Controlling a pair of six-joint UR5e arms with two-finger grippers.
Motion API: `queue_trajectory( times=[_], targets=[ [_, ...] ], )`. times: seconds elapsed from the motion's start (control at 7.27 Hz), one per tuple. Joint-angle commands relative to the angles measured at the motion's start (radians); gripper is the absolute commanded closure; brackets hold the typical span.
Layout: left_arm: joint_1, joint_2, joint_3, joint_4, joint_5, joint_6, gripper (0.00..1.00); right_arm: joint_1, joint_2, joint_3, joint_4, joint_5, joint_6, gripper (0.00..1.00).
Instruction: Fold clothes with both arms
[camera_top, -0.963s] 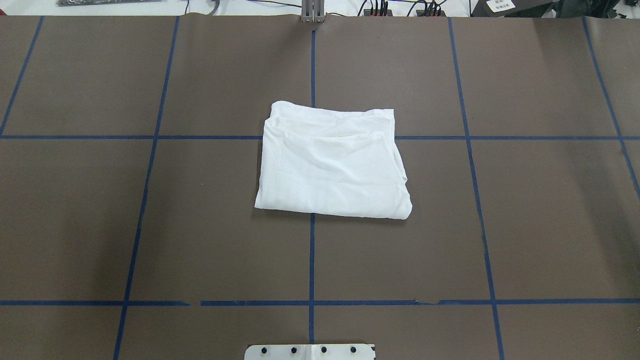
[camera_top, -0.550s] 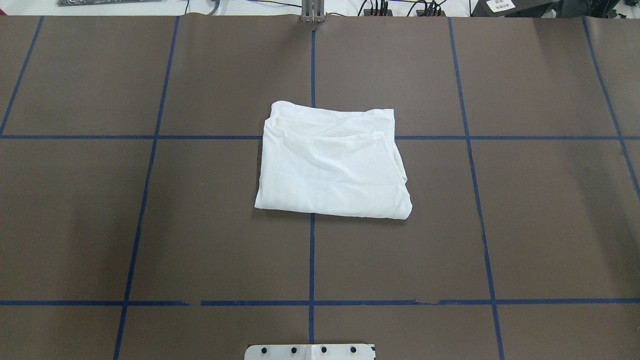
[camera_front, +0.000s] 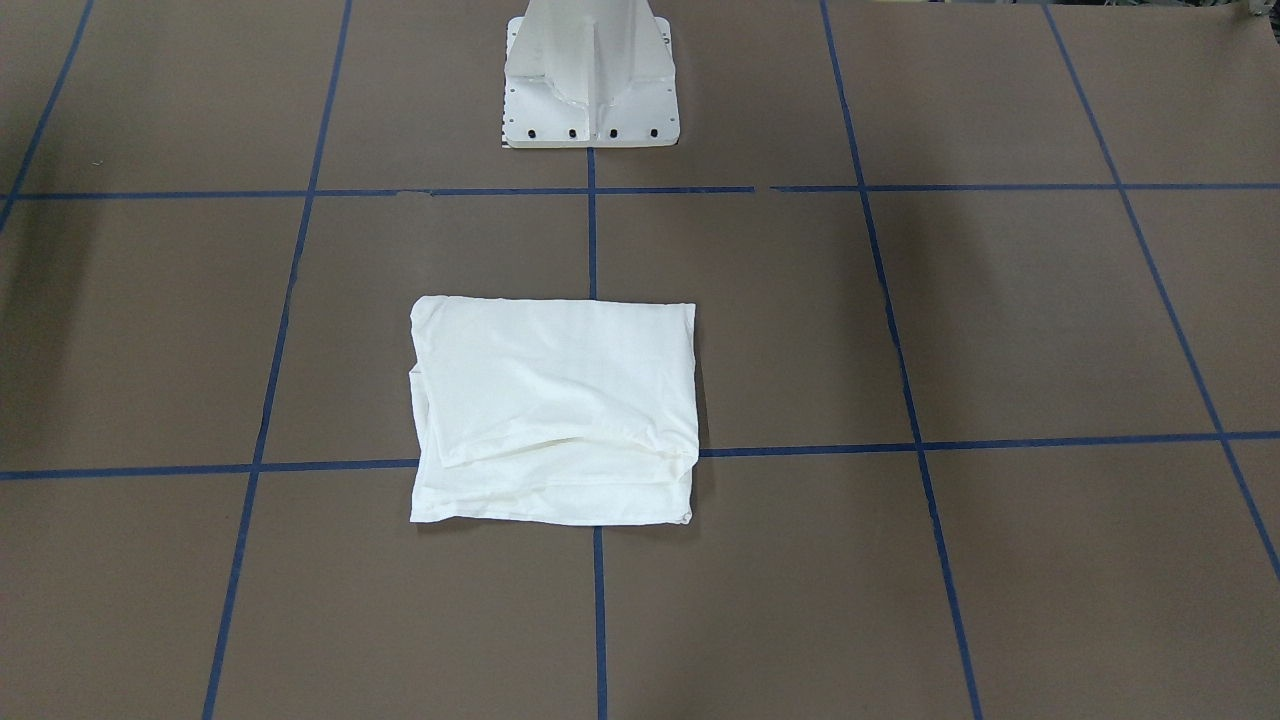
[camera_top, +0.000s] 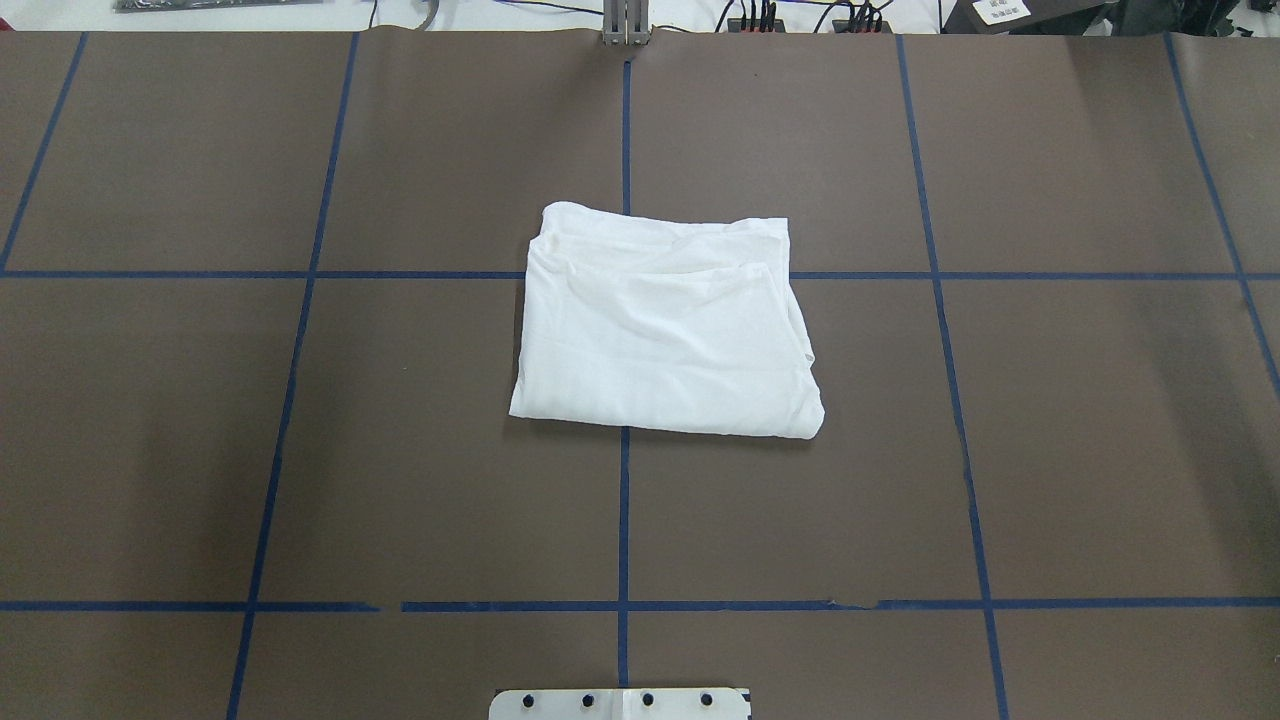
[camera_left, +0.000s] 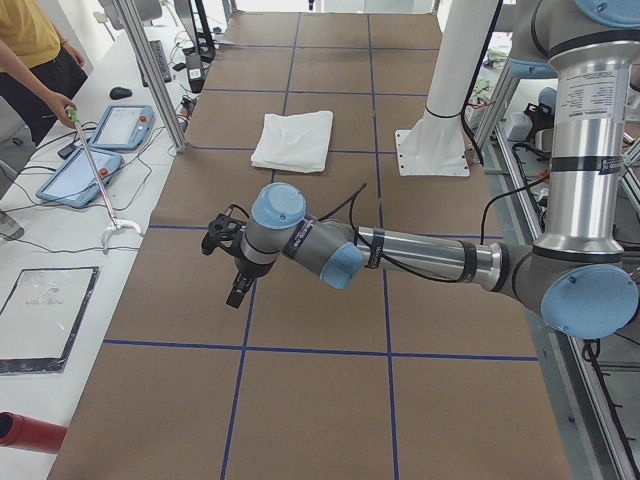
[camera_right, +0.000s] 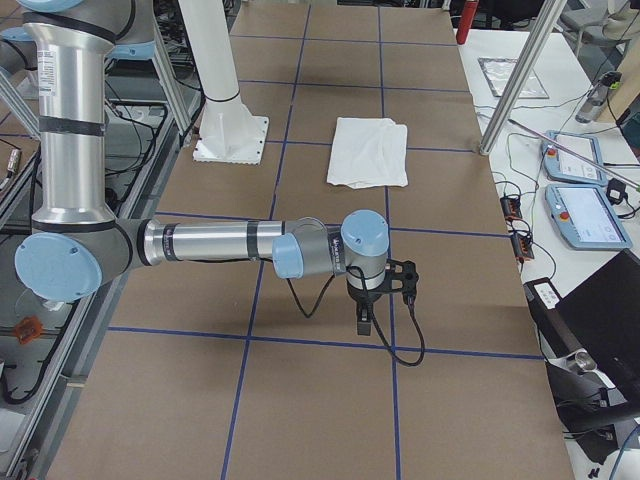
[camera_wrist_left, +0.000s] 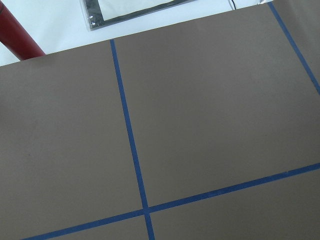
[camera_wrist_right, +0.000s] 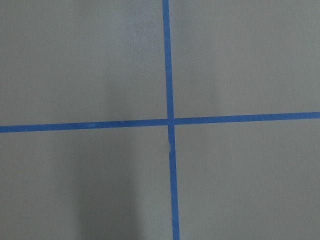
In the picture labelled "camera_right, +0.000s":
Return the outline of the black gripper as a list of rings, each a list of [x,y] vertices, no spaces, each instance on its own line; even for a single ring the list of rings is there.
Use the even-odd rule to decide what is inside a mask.
[[[354,286],[347,282],[349,296],[356,302],[356,330],[359,336],[370,336],[373,324],[373,305],[388,293],[388,282],[383,281],[376,288],[362,289],[362,285]]]

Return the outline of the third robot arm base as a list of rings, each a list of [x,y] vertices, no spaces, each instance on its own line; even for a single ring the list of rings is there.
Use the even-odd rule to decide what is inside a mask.
[[[37,70],[37,46],[23,27],[7,28],[1,32],[1,73],[10,78],[25,70]]]

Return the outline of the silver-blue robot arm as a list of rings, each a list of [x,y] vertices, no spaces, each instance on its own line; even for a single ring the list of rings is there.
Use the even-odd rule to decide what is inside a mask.
[[[338,227],[314,218],[162,224],[120,220],[105,200],[105,59],[118,47],[155,52],[149,1],[27,1],[37,46],[42,204],[15,268],[36,295],[72,302],[115,277],[162,261],[270,261],[292,280],[344,275],[358,332],[378,327],[374,302],[390,289],[388,227],[359,210]]]

